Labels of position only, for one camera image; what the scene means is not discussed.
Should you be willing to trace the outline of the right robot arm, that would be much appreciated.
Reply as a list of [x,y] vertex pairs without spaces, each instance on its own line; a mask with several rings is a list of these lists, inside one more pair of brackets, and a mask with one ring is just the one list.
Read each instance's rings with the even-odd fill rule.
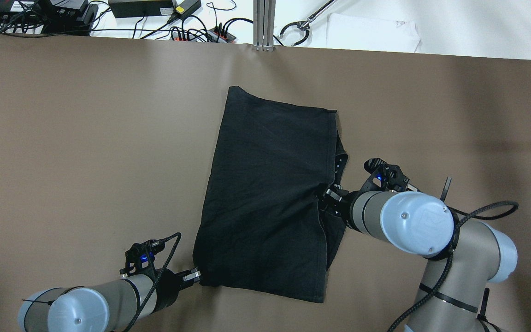
[[320,199],[348,228],[427,260],[413,305],[390,325],[396,332],[501,332],[485,316],[487,284],[503,282],[516,269],[518,250],[510,237],[485,223],[481,214],[508,207],[502,201],[459,213],[428,194],[405,191],[348,193],[326,189]]

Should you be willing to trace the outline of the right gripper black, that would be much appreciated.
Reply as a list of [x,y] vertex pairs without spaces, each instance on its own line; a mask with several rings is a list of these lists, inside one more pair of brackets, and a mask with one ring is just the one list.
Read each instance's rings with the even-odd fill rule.
[[352,205],[356,199],[356,191],[343,191],[341,186],[330,186],[323,193],[323,210],[333,216],[340,217],[348,228],[356,228],[353,219]]

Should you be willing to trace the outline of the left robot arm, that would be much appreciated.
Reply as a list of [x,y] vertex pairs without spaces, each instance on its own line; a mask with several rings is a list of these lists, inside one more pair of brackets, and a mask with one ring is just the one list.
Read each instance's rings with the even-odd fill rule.
[[113,332],[133,318],[143,319],[171,306],[184,290],[199,282],[197,268],[166,271],[158,285],[137,274],[95,286],[51,288],[32,294],[18,312],[22,332]]

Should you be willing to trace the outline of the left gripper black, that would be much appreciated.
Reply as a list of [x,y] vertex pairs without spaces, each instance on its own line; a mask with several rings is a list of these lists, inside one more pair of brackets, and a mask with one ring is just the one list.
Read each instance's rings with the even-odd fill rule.
[[161,278],[157,284],[157,307],[169,307],[183,289],[183,284],[200,282],[201,272],[198,268],[173,273],[169,269],[160,269]]

